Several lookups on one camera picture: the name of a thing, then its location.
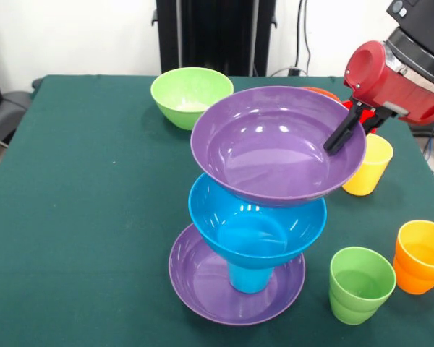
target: purple bowl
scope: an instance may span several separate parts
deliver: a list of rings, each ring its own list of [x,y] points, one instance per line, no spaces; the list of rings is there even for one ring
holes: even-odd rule
[[[192,153],[207,175],[243,199],[268,206],[303,204],[342,186],[363,161],[360,126],[337,154],[323,149],[347,112],[303,88],[243,90],[197,120]]]

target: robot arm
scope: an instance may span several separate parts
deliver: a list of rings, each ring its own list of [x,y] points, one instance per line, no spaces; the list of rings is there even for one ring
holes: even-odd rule
[[[324,144],[330,155],[351,137],[364,110],[374,117],[365,133],[398,116],[416,125],[434,122],[434,0],[395,0],[387,12],[400,24],[385,42],[361,45],[347,64],[352,89],[348,116]]]

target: green tablecloth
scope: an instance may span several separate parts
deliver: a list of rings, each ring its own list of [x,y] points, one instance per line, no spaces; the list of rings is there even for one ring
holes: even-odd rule
[[[392,260],[399,226],[434,220],[434,178],[405,124],[380,133],[395,156],[369,197],[327,199],[323,235],[305,252],[307,278],[281,316],[226,327],[186,308],[168,256],[190,223],[187,195],[200,170],[190,133],[150,97],[152,77],[47,77],[0,166],[0,346],[428,346],[434,290],[396,289],[363,325],[337,321],[328,266],[351,245]],[[324,87],[336,78],[234,78]]]

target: yellow cup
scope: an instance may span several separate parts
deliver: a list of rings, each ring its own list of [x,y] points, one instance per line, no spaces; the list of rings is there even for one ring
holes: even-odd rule
[[[392,157],[393,148],[389,142],[381,136],[368,134],[365,159],[355,175],[342,186],[343,189],[352,195],[370,194],[378,185]]]

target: plastic cup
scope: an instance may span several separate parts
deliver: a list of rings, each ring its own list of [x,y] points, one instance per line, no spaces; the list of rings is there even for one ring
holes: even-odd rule
[[[326,95],[329,98],[331,98],[333,100],[336,100],[338,103],[341,102],[341,100],[339,100],[339,98],[337,96],[335,96],[332,92],[328,92],[325,89],[316,88],[316,87],[302,87],[302,88],[307,89],[307,90],[311,90],[311,91],[316,92],[316,93],[320,93],[320,94]]]
[[[358,325],[371,318],[395,287],[392,265],[371,249],[343,248],[331,259],[331,310],[345,324]]]
[[[367,135],[365,159],[355,175],[342,187],[352,195],[368,195],[375,190],[393,157],[392,145],[375,134]]]
[[[434,222],[412,220],[400,228],[393,266],[403,291],[423,294],[434,288]]]

